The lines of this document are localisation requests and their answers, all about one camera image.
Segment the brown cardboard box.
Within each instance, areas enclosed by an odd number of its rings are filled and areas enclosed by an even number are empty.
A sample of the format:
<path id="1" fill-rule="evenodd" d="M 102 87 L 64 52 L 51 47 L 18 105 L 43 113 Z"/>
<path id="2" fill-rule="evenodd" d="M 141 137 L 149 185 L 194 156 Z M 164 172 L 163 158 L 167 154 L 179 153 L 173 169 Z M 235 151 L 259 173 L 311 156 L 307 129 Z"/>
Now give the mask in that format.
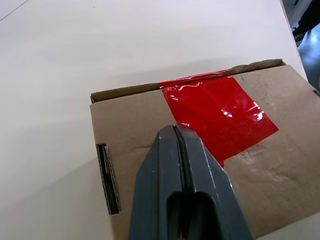
<path id="1" fill-rule="evenodd" d="M 281 59 L 199 75 L 234 77 L 278 128 L 219 164 L 252 240 L 320 213 L 320 92 Z M 157 133 L 166 126 L 189 129 L 177 124 L 160 83 L 91 95 L 112 240 L 129 240 L 136 176 Z"/>

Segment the red tape strip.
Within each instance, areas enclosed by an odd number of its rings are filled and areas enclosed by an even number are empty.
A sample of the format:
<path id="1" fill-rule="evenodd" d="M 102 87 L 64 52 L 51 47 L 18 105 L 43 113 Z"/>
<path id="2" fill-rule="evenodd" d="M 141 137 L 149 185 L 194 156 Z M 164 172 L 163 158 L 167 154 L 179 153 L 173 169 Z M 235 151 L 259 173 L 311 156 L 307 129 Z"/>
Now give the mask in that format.
<path id="1" fill-rule="evenodd" d="M 221 166 L 278 131 L 232 76 L 196 75 L 159 87 L 177 124 L 195 131 Z"/>

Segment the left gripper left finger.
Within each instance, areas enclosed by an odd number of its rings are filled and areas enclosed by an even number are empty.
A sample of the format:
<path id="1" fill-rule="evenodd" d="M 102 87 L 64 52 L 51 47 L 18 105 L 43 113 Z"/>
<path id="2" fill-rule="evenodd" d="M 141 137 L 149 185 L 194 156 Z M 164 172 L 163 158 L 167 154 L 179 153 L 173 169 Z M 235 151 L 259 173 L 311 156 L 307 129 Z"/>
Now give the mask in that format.
<path id="1" fill-rule="evenodd" d="M 137 172 L 128 240 L 186 236 L 190 161 L 182 130 L 177 125 L 162 128 Z"/>

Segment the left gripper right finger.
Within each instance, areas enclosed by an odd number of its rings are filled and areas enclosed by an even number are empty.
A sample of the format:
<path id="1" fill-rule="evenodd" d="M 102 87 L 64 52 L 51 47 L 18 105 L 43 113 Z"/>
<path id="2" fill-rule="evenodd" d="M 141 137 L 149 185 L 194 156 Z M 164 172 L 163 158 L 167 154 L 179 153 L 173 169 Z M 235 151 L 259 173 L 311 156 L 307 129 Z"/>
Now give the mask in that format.
<path id="1" fill-rule="evenodd" d="M 185 240 L 253 240 L 231 181 L 196 132 L 175 126 L 187 199 Z"/>

